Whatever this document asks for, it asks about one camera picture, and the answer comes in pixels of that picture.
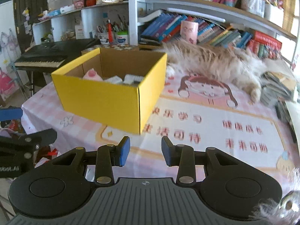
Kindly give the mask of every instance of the yellow book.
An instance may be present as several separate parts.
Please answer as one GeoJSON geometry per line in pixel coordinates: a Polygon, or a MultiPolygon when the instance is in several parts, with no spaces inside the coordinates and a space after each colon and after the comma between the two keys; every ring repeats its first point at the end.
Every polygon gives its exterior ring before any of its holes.
{"type": "Polygon", "coordinates": [[[220,39],[222,36],[224,36],[225,34],[228,33],[228,31],[230,31],[232,29],[232,26],[230,25],[226,30],[224,30],[221,34],[219,34],[217,37],[215,37],[214,39],[212,39],[211,41],[208,42],[208,44],[212,44],[215,41],[217,41],[218,39],[220,39]]]}

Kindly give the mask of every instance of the cat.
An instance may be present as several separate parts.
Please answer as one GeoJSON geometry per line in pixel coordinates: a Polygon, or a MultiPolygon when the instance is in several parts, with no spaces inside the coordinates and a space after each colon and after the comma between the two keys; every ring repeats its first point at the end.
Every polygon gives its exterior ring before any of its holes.
{"type": "Polygon", "coordinates": [[[232,83],[257,102],[261,95],[260,75],[266,66],[250,50],[192,45],[178,39],[164,43],[156,51],[167,53],[166,76],[176,72],[198,73],[213,80],[232,83]]]}

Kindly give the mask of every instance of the floor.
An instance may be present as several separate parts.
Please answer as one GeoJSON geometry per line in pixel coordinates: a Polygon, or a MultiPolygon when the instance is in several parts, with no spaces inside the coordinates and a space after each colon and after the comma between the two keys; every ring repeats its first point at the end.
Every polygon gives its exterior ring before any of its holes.
{"type": "MultiPolygon", "coordinates": [[[[21,107],[24,102],[25,102],[25,100],[23,98],[23,95],[22,95],[21,91],[18,90],[8,100],[5,101],[5,103],[6,103],[5,108],[7,108],[9,106],[21,107]]],[[[3,198],[8,199],[8,189],[9,189],[10,183],[11,183],[11,180],[0,178],[0,206],[2,204],[3,207],[9,213],[15,215],[15,212],[14,212],[13,208],[11,207],[11,205],[3,199],[3,198]]],[[[1,209],[0,209],[0,225],[4,225],[5,220],[2,220],[1,217],[3,218],[3,214],[1,213],[1,209]]]]}

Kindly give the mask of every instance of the dark wooden door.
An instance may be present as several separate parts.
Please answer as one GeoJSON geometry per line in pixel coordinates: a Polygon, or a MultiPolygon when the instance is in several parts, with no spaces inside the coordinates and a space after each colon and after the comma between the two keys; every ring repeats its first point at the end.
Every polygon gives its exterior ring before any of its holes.
{"type": "Polygon", "coordinates": [[[48,9],[47,0],[13,0],[14,5],[14,19],[16,26],[16,33],[21,52],[24,53],[25,49],[30,47],[30,42],[33,37],[32,32],[26,34],[24,23],[26,22],[25,16],[22,15],[23,11],[28,7],[30,19],[28,25],[38,23],[38,15],[48,9]]]}

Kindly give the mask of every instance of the tablecloth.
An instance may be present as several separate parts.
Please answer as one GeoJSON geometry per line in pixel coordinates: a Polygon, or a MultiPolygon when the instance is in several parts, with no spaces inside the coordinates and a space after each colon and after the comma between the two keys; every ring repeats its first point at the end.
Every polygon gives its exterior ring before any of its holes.
{"type": "MultiPolygon", "coordinates": [[[[166,79],[140,136],[65,112],[53,83],[27,100],[22,109],[26,132],[54,128],[58,134],[54,146],[61,153],[78,146],[94,151],[129,136],[131,150],[124,167],[113,167],[115,178],[176,178],[178,167],[167,167],[162,156],[161,137],[165,135],[174,144],[197,151],[213,146],[229,153],[274,177],[283,192],[291,181],[289,171],[300,163],[298,146],[274,109],[253,104],[236,86],[196,74],[166,79]]],[[[202,166],[196,166],[196,175],[197,181],[203,180],[202,166]]]]}

